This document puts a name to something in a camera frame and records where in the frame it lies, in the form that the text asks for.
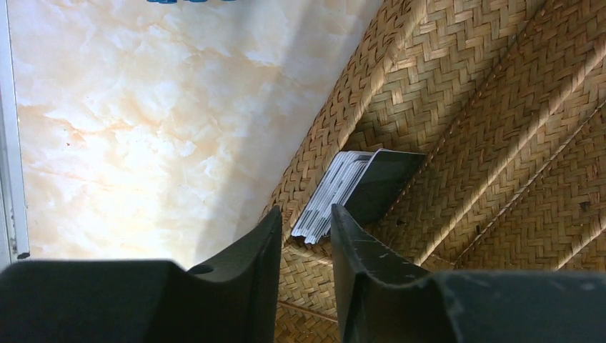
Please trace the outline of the woven straw divided tray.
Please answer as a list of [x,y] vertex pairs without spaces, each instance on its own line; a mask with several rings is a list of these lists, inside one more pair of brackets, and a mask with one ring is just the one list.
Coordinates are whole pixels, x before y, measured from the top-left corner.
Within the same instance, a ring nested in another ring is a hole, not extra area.
[[337,342],[303,217],[340,152],[424,160],[369,230],[441,269],[605,270],[605,3],[385,1],[274,190],[274,341]]

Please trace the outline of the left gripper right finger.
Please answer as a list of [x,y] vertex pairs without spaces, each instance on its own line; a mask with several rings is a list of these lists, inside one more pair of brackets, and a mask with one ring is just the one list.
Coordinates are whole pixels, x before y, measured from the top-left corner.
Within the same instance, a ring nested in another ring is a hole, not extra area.
[[429,272],[332,207],[337,318],[343,342],[603,342],[605,275]]

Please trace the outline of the stack of credit cards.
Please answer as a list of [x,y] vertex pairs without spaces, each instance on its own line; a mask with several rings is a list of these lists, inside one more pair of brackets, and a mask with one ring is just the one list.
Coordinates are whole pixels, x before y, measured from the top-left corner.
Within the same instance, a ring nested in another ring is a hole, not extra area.
[[414,152],[341,151],[329,165],[291,235],[316,244],[327,236],[331,207],[342,205],[358,224],[378,221],[425,160]]

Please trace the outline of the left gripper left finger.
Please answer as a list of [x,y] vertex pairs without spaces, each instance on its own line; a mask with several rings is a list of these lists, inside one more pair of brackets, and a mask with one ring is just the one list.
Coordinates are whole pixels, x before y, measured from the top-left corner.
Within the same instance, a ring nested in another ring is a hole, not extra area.
[[1,273],[3,342],[271,342],[282,215],[191,269],[169,260],[30,261]]

